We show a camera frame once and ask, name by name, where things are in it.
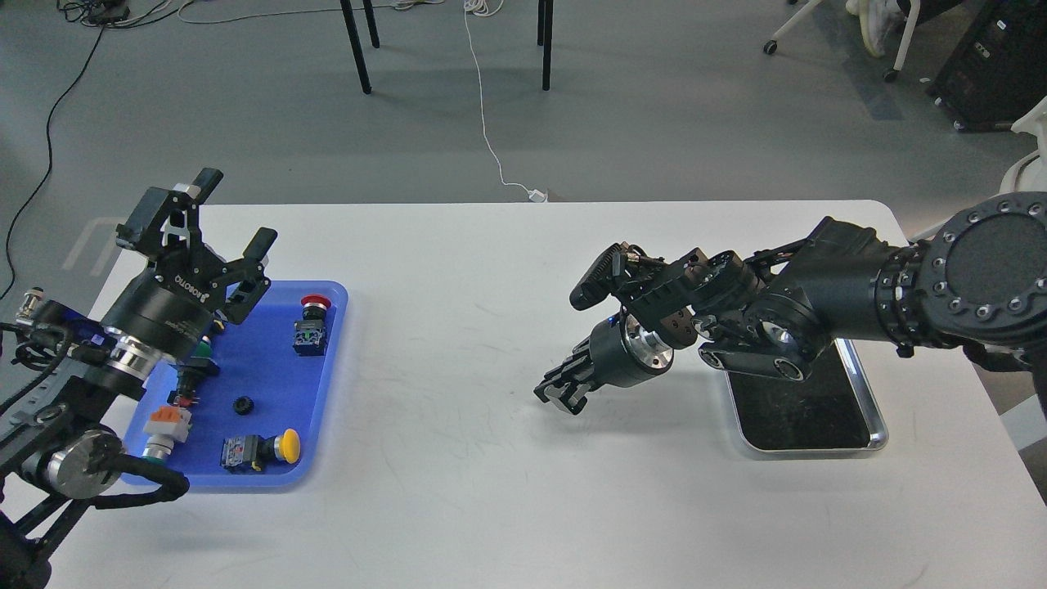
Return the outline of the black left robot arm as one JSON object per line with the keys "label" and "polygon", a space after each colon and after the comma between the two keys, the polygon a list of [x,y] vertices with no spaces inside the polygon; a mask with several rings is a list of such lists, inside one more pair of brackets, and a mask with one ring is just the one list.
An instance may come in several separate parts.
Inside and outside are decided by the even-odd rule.
{"label": "black left robot arm", "polygon": [[102,424],[117,398],[139,400],[155,366],[190,362],[216,321],[240,324],[269,290],[262,227],[242,257],[225,260],[205,244],[199,213],[221,182],[201,169],[193,182],[147,190],[115,230],[116,245],[146,267],[101,321],[27,290],[12,323],[15,360],[37,376],[2,403],[2,476],[18,476],[45,498],[19,519],[2,518],[2,585],[43,588],[50,556],[89,509],[175,501],[183,474],[129,455]]}

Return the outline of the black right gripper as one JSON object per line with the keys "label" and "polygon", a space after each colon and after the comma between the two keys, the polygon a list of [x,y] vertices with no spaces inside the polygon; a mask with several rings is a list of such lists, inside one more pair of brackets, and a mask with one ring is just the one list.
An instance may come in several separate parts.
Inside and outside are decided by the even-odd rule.
{"label": "black right gripper", "polygon": [[587,395],[602,385],[629,388],[665,373],[673,364],[674,349],[643,329],[633,316],[612,316],[600,321],[559,366],[545,372],[533,392],[542,402],[576,416]]}

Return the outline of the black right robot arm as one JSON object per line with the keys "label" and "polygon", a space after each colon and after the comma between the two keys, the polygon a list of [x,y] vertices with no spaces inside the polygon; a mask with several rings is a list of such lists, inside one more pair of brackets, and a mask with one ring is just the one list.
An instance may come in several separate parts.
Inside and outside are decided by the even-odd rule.
{"label": "black right robot arm", "polygon": [[851,339],[889,342],[903,358],[961,348],[987,371],[1031,372],[1044,400],[1045,205],[1043,191],[1002,192],[904,246],[831,217],[747,259],[694,249],[668,262],[612,243],[569,302],[620,309],[534,392],[576,415],[591,391],[665,373],[691,346],[717,370],[802,383],[837,339]]}

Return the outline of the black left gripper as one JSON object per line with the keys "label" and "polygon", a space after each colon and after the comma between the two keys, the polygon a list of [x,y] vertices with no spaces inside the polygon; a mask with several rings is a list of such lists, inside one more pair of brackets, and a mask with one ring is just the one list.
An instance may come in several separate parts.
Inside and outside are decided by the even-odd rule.
{"label": "black left gripper", "polygon": [[265,265],[276,230],[260,227],[243,256],[227,263],[203,241],[200,206],[222,179],[204,168],[173,189],[150,187],[117,225],[116,245],[149,262],[101,319],[115,339],[102,369],[142,383],[157,362],[188,358],[216,318],[242,324],[269,290]]}

